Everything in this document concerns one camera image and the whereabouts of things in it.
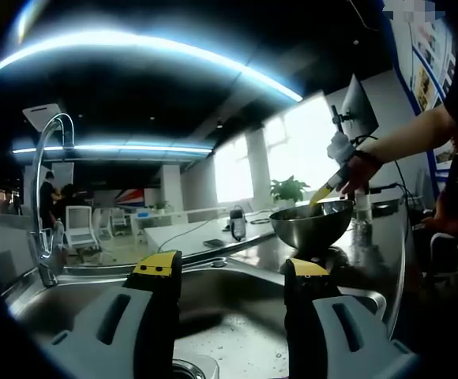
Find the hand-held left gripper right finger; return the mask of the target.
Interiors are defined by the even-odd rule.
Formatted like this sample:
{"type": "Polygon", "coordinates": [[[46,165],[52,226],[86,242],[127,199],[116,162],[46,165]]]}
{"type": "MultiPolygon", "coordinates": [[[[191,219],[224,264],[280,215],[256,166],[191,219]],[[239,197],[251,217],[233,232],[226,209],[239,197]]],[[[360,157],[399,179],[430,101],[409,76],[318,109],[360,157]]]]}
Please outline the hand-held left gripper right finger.
{"type": "Polygon", "coordinates": [[[409,378],[419,357],[313,262],[283,266],[290,378],[409,378]]]}

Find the person's right hand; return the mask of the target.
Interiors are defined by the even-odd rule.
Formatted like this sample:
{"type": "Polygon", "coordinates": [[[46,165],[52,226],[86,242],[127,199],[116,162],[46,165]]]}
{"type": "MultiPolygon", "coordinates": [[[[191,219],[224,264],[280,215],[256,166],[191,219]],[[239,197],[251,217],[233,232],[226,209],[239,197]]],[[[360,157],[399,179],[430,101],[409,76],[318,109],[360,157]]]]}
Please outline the person's right hand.
{"type": "Polygon", "coordinates": [[[348,194],[364,187],[382,166],[383,163],[377,157],[368,152],[356,150],[345,166],[345,179],[336,187],[336,190],[342,194],[348,194]]]}

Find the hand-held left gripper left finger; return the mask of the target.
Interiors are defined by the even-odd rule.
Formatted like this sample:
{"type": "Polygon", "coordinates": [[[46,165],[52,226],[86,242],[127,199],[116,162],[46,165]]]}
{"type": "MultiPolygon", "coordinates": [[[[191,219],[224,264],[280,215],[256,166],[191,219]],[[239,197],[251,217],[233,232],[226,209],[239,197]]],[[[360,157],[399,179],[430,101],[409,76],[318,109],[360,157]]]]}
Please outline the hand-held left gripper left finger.
{"type": "Polygon", "coordinates": [[[181,251],[146,257],[76,315],[50,356],[69,378],[171,378],[181,288],[181,251]]]}

